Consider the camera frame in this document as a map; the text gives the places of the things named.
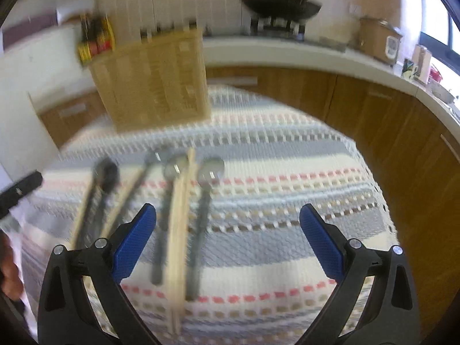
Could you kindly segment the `person's hand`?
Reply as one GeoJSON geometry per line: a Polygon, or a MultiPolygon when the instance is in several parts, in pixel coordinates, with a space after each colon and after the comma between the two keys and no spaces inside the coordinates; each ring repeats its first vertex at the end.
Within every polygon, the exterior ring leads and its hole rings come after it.
{"type": "Polygon", "coordinates": [[[1,232],[1,273],[3,280],[1,282],[1,291],[4,295],[13,300],[19,301],[23,294],[23,282],[20,279],[18,266],[14,261],[14,251],[7,235],[1,232]]]}

